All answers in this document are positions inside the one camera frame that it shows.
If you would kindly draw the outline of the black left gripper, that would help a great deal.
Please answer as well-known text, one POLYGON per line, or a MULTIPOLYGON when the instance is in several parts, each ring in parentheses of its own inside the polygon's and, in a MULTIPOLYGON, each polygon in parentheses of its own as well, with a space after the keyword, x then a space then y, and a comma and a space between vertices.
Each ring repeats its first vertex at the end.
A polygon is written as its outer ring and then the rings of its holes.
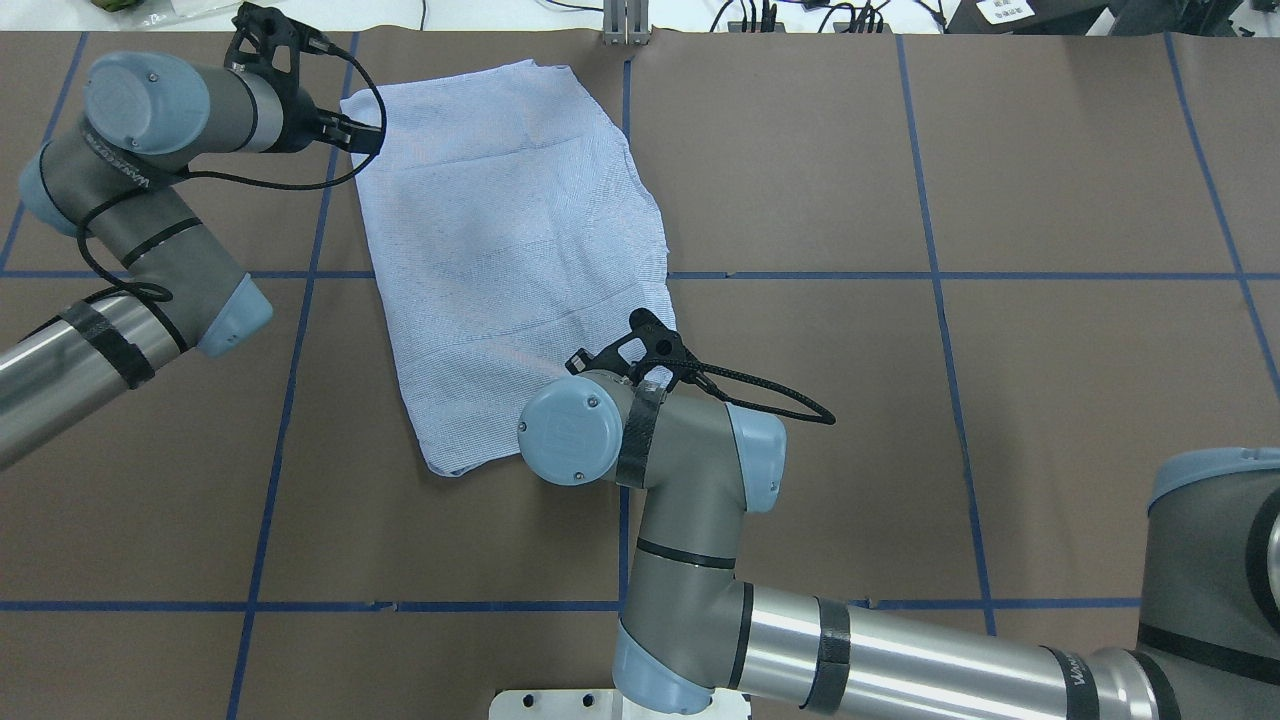
POLYGON ((291 19, 274 6, 242 3, 224 67, 237 73, 253 96, 255 129, 244 149, 251 152, 298 152, 312 142, 344 152, 378 155, 381 127, 317 108, 301 82, 301 56, 339 56, 324 32, 291 19))

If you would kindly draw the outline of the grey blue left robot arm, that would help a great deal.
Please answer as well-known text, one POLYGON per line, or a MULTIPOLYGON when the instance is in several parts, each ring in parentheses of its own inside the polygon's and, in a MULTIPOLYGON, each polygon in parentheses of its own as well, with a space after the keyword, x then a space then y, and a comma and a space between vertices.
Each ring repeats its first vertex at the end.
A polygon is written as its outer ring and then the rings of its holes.
POLYGON ((355 172, 381 151, 388 111, 370 126, 320 108, 301 58, 333 56, 369 88, 370 73, 323 31, 274 6, 239 5, 219 65, 170 53, 119 51, 88 69, 83 110, 19 178, 27 211, 72 238, 102 287, 67 305, 3 355, 1 462, 10 468, 182 354, 219 357, 274 310, 177 186, 293 184, 195 170, 209 154, 287 154, 323 142, 355 172))

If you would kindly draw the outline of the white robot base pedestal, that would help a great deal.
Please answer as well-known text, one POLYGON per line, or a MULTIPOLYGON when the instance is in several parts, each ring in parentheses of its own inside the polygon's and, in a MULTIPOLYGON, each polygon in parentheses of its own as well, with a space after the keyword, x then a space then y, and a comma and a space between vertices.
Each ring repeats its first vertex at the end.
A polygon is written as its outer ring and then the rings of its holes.
POLYGON ((490 702, 489 719, 751 719, 750 698, 718 689, 698 714, 664 714, 625 698, 616 689, 502 691, 490 702))

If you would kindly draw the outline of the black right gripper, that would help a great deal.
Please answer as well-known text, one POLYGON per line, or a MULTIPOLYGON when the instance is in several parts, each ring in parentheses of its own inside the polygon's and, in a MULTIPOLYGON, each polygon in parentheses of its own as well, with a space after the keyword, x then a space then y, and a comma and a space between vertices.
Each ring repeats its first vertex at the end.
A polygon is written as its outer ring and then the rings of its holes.
POLYGON ((628 315, 628 332, 598 354, 580 348, 564 363, 571 375, 603 370, 622 377, 634 384, 645 380, 653 372, 666 370, 667 380, 658 380, 667 391, 680 382, 695 383, 700 372, 696 356, 682 336, 663 323, 648 307, 637 307, 628 315))

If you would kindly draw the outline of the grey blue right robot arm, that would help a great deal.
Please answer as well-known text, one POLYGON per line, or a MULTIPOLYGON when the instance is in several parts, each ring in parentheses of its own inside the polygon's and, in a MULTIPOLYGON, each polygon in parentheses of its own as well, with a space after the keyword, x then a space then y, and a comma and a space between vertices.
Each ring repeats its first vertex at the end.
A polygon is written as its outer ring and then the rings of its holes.
POLYGON ((605 346, 525 404, 556 484, 630 491, 614 685, 713 688, 860 719, 1275 719, 1277 405, 1174 322, 1024 311, 681 322, 717 366, 780 375, 808 424, 605 346))

